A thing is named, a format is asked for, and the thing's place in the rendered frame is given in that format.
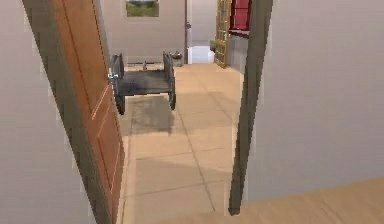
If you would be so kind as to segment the green landscape wall picture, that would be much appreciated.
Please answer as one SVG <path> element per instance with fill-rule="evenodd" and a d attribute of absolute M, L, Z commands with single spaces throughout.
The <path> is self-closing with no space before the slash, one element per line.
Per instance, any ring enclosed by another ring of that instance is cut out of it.
<path fill-rule="evenodd" d="M 158 0 L 125 0 L 128 17 L 158 17 Z"/>

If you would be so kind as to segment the brown wooden room door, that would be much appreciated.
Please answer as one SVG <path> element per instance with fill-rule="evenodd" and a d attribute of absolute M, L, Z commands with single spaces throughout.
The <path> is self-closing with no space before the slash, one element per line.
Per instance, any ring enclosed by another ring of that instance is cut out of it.
<path fill-rule="evenodd" d="M 104 44 L 97 0 L 49 0 L 58 25 L 71 81 L 90 143 L 90 158 L 101 195 L 96 209 L 106 208 L 101 224 L 117 224 L 124 147 Z"/>

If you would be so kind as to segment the red window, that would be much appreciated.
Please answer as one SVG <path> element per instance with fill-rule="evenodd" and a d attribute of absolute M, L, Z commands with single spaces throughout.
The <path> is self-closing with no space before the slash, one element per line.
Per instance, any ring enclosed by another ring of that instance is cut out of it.
<path fill-rule="evenodd" d="M 251 5 L 253 0 L 231 0 L 230 31 L 250 30 Z"/>

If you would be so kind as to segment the dark grey low table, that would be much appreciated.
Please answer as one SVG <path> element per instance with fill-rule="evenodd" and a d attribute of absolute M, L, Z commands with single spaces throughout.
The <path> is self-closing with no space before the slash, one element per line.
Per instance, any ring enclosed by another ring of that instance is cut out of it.
<path fill-rule="evenodd" d="M 111 73 L 117 73 L 119 78 L 110 81 L 113 88 L 115 105 L 120 115 L 125 113 L 125 97 L 135 95 L 167 93 L 172 110 L 176 108 L 176 81 L 173 59 L 169 52 L 163 53 L 163 68 L 144 71 L 125 71 L 122 54 L 113 55 Z"/>

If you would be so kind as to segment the yellow framed glass door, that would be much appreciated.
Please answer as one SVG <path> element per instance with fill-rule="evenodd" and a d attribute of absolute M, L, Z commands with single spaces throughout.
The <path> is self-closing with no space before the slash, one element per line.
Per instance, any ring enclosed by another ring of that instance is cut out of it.
<path fill-rule="evenodd" d="M 221 68 L 227 67 L 228 31 L 230 28 L 231 0 L 217 0 L 215 62 Z"/>

